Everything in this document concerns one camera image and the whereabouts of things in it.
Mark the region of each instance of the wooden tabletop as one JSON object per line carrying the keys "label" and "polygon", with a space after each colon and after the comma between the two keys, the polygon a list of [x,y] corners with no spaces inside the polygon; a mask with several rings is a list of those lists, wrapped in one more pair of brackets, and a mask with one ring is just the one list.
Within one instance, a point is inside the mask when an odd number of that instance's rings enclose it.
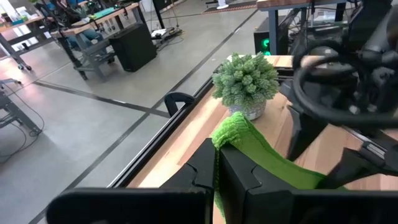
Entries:
{"label": "wooden tabletop", "polygon": [[14,25],[14,26],[10,26],[10,27],[2,26],[2,27],[0,27],[0,32],[5,32],[5,31],[13,29],[13,28],[17,28],[17,27],[20,27],[20,26],[23,26],[23,25],[27,25],[27,24],[30,24],[32,22],[42,20],[43,18],[44,18],[43,16],[38,16],[36,18],[29,19],[28,21],[25,21],[25,22],[23,22],[21,24],[17,24],[17,25]]}
{"label": "wooden tabletop", "polygon": [[[333,4],[333,0],[315,0],[316,4]],[[310,4],[311,0],[257,0],[258,9],[266,9],[269,7],[292,6],[299,4]]]}
{"label": "wooden tabletop", "polygon": [[78,5],[79,5],[79,6],[84,6],[85,4],[87,4],[87,2],[88,2],[88,1],[82,1],[82,2],[79,2]]}
{"label": "wooden tabletop", "polygon": [[[138,3],[132,3],[131,5],[126,6],[126,10],[131,10],[131,9],[134,9],[135,7],[138,7]],[[114,18],[114,17],[116,17],[116,16],[122,14],[122,13],[124,13],[124,10],[117,10],[117,11],[114,11],[114,12],[112,12],[112,13],[106,15],[106,16],[103,16],[103,17],[97,19],[97,20],[96,20],[96,23],[105,22],[105,21],[107,21],[107,20],[109,20],[109,19],[112,19],[112,18]],[[74,23],[74,24],[72,24],[72,25],[73,25],[73,26],[78,26],[78,25],[82,25],[82,24],[84,24],[84,23],[85,23],[85,22],[83,22],[83,21],[79,21],[79,22],[76,22],[76,23]],[[77,34],[83,32],[84,30],[93,28],[94,25],[95,25],[94,22],[85,23],[85,24],[86,24],[86,25],[81,26],[81,27],[79,27],[79,28],[71,28],[71,29],[63,30],[62,33],[63,33],[65,36],[74,36],[74,35],[77,35]],[[60,35],[60,33],[59,33],[58,31],[51,32],[51,35],[52,35],[53,37],[61,37],[61,35]]]}
{"label": "wooden tabletop", "polygon": [[[306,61],[316,58],[307,57]],[[266,56],[266,59],[274,66],[292,65],[291,56]],[[211,96],[212,92],[213,89],[203,97],[128,187],[160,187],[229,116],[228,109],[221,104],[220,99]],[[253,121],[269,144],[283,156],[287,154],[292,136],[293,121],[286,107],[289,103],[284,95],[278,93],[274,99],[267,102],[264,114]],[[397,131],[391,131],[389,134],[398,137]],[[295,163],[306,169],[327,174],[340,161],[344,147],[357,149],[360,145],[361,141],[349,132],[328,125]],[[357,190],[398,190],[398,178],[374,175],[347,184],[346,187]],[[213,222],[222,223],[221,220],[219,211],[214,209]]]}

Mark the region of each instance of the green succulent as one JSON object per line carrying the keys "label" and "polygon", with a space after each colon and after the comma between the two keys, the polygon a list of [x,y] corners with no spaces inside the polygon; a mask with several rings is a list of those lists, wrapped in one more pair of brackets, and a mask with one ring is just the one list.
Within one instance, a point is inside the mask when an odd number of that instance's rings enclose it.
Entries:
{"label": "green succulent", "polygon": [[225,106],[238,105],[250,108],[252,105],[272,99],[278,92],[278,72],[258,53],[240,57],[232,54],[232,61],[225,61],[213,74],[215,98],[222,98]]}

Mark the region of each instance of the green towel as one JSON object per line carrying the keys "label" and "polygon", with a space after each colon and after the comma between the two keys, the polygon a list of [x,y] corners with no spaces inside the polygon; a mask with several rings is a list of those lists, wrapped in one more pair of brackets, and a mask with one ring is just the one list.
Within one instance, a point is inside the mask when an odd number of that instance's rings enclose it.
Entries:
{"label": "green towel", "polygon": [[314,189],[318,182],[325,177],[321,173],[304,169],[284,159],[240,112],[226,118],[220,124],[219,128],[212,135],[212,141],[217,150],[215,203],[223,217],[223,204],[218,185],[218,159],[220,157],[221,146],[227,143],[239,149],[243,154],[247,155],[270,173],[298,189]]}

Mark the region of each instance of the black speaker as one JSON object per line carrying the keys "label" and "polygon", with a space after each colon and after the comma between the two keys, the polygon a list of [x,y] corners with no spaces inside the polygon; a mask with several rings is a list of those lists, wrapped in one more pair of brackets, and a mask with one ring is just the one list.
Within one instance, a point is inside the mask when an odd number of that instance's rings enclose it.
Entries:
{"label": "black speaker", "polygon": [[134,24],[109,38],[123,69],[135,72],[156,57],[148,27]]}

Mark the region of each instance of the gray floor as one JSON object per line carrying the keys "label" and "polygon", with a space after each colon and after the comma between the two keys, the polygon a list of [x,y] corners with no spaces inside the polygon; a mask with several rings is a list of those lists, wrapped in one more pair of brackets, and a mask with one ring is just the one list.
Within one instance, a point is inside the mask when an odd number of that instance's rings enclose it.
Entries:
{"label": "gray floor", "polygon": [[[106,83],[92,73],[87,73],[89,80],[83,81],[55,43],[23,56],[34,72],[18,70],[9,58],[0,62],[0,78],[21,80],[24,86],[9,86],[45,121],[44,132],[30,148],[6,162],[7,157],[0,157],[0,223],[29,223],[66,188],[107,186],[168,121],[163,116],[34,82],[166,111],[164,105],[156,103],[195,67],[198,69],[177,86],[177,91],[194,93],[232,52],[253,54],[252,32],[267,17],[265,12],[256,12],[224,42],[255,9],[187,16],[205,9],[205,1],[201,0],[187,0],[177,6],[176,15],[186,16],[178,18],[180,28],[185,31],[183,41],[167,46],[135,73],[125,72],[119,62],[103,65],[104,74],[109,76]],[[174,15],[170,11],[163,16]],[[176,20],[166,19],[165,25],[170,24],[175,26]],[[203,62],[217,46],[219,49]],[[7,93],[40,128],[43,126],[41,119],[12,91]],[[0,129],[0,155],[15,151],[23,139],[15,126]],[[39,221],[45,223],[40,218],[31,223]]]}

